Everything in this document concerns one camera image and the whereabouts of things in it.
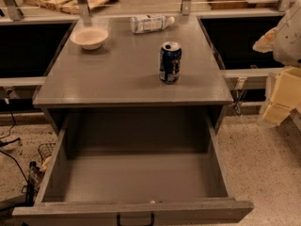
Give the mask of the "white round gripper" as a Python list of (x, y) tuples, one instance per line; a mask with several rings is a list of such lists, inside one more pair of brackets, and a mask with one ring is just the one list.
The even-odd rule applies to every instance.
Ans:
[(273, 52), (286, 67), (266, 80), (265, 102), (260, 118), (265, 125), (280, 125), (301, 105), (301, 1), (296, 1), (280, 20), (253, 45), (259, 53)]

